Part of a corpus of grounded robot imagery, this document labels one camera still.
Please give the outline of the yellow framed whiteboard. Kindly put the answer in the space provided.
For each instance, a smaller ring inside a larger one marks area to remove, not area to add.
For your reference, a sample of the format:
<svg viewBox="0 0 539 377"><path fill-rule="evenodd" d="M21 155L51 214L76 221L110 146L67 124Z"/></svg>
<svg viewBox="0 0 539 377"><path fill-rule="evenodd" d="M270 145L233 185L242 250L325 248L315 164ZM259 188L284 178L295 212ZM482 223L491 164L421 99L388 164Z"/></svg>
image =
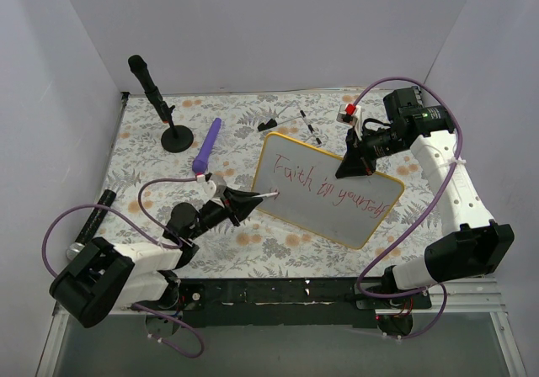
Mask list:
<svg viewBox="0 0 539 377"><path fill-rule="evenodd" d="M405 190L383 173L335 177L341 158L276 132L265 139L252 190L258 210L351 249L373 236Z"/></svg>

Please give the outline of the white red marker pen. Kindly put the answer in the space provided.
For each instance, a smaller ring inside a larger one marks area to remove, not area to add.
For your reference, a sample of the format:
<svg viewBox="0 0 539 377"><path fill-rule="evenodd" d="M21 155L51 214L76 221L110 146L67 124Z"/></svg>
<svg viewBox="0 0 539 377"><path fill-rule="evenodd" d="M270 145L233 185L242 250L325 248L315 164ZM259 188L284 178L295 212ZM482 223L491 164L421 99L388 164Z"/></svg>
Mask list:
<svg viewBox="0 0 539 377"><path fill-rule="evenodd" d="M265 198L271 198L271 197L275 197L279 194L278 191L275 191L275 192L268 192L268 193L265 193L265 194L258 194L257 196L255 196L256 198L261 198L261 199L265 199Z"/></svg>

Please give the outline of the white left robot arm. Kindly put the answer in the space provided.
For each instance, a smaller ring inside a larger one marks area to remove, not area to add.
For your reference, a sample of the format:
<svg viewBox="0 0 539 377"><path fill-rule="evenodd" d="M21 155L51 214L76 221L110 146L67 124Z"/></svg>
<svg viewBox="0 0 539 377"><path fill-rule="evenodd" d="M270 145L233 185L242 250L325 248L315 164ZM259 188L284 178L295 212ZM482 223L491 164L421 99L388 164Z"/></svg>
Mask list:
<svg viewBox="0 0 539 377"><path fill-rule="evenodd" d="M171 309L179 299L174 272L198 252L195 238L225 220L240 226L263 201L256 192L218 187L199 209L176 204L160 241L115 245L95 237L55 276L49 293L86 328L113 309L142 302Z"/></svg>

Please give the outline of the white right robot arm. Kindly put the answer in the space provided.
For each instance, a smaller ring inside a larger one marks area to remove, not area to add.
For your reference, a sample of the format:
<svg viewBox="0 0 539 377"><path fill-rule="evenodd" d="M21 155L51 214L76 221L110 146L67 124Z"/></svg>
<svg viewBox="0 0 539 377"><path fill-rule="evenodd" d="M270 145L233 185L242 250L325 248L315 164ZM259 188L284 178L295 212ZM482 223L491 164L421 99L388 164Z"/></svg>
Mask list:
<svg viewBox="0 0 539 377"><path fill-rule="evenodd" d="M432 285L493 273L515 239L511 226L494 219L472 183L461 157L463 136L454 115L442 101L423 105L421 88L415 82L386 95L387 118L376 122L376 130L368 128L372 120L363 118L357 102L337 114L350 129L336 178L371 176L378 159L410 151L434 198L402 237L407 238L433 209L440 213L440 240L428 245L422 256L387 268L379 288L360 290L395 308Z"/></svg>

